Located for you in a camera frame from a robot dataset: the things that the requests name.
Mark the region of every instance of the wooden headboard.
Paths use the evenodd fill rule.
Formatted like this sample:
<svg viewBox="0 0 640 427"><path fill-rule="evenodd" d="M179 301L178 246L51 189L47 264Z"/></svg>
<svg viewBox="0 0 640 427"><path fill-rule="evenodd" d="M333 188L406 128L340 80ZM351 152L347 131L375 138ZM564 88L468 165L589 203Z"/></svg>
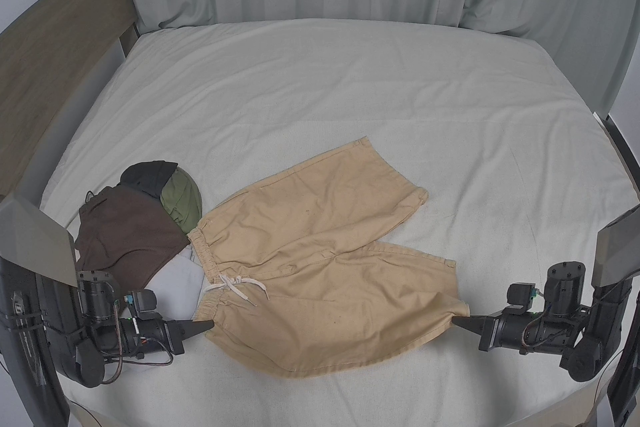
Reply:
<svg viewBox="0 0 640 427"><path fill-rule="evenodd" d="M0 195L114 42L129 52L136 19L132 0L39 0L0 34Z"/></svg>

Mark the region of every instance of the fitted sheet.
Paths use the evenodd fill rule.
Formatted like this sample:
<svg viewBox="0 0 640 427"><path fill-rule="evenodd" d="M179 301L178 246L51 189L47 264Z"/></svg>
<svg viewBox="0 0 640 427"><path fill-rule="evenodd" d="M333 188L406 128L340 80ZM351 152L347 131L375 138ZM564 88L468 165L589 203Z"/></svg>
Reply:
<svg viewBox="0 0 640 427"><path fill-rule="evenodd" d="M87 190L142 160L178 162L205 212L265 176L369 136L429 199L384 238L457 262L472 314L513 282L587 263L637 204L614 148L531 41L411 23L290 20L185 27L138 40L68 146L42 208L72 234ZM541 303L534 303L540 309ZM631 311L627 312L628 328ZM453 327L395 359L291 382L200 335L171 367L72 399L135 426L495 426L578 389L559 358L477 350Z"/></svg>

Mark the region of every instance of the brown garment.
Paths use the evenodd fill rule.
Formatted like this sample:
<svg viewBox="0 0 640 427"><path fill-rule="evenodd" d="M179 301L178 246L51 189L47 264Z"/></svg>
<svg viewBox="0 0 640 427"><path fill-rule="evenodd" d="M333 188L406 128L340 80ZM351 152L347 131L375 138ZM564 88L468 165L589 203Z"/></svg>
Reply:
<svg viewBox="0 0 640 427"><path fill-rule="evenodd" d="M196 320L214 320L207 338L232 358L281 377L427 343L469 314L455 262L375 241L426 199L367 138L250 185L189 233L212 283Z"/></svg>
<svg viewBox="0 0 640 427"><path fill-rule="evenodd" d="M123 293L143 289L189 243L160 201L131 187L105 187L80 208L77 270L108 271Z"/></svg>

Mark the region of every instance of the khaki pants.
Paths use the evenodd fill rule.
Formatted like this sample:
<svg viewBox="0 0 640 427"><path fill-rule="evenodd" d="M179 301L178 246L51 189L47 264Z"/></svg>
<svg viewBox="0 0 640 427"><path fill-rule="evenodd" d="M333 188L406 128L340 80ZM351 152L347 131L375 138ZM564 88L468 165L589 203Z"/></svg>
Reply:
<svg viewBox="0 0 640 427"><path fill-rule="evenodd" d="M427 196L367 138L250 185L189 233L220 284L196 320L214 320L207 338L232 358L281 377L370 365L427 343L469 314L455 262L375 241ZM268 296L236 280L244 300L223 285L236 277Z"/></svg>

